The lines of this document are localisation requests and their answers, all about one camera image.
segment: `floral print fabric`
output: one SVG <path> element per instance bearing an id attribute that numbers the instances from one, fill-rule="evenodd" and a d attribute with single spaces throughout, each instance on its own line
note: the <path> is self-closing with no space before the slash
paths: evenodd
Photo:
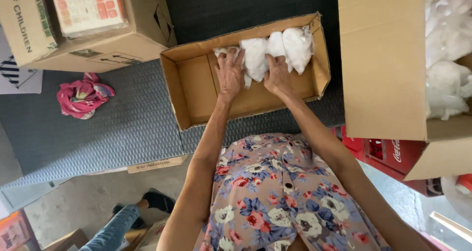
<path id="1" fill-rule="evenodd" d="M 286 251 L 297 235 L 312 251 L 390 250 L 301 134 L 231 144 L 195 250 Z"/>

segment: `shoe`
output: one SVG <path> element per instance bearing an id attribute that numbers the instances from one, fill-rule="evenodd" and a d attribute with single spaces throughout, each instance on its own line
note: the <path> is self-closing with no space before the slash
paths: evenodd
<path id="1" fill-rule="evenodd" d="M 176 204 L 176 201 L 173 198 L 161 193 L 154 188 L 150 188 L 143 195 L 143 200 L 148 201 L 149 207 L 157 208 L 169 214 L 172 213 Z"/>
<path id="2" fill-rule="evenodd" d="M 111 212 L 113 214 L 117 214 L 118 212 L 120 212 L 125 206 L 123 206 L 122 204 L 116 204 L 112 209 L 111 209 Z M 137 218 L 135 220 L 135 222 L 131 225 L 131 229 L 133 230 L 141 230 L 143 229 L 144 227 L 146 226 L 146 223 L 143 219 L 141 218 Z"/>

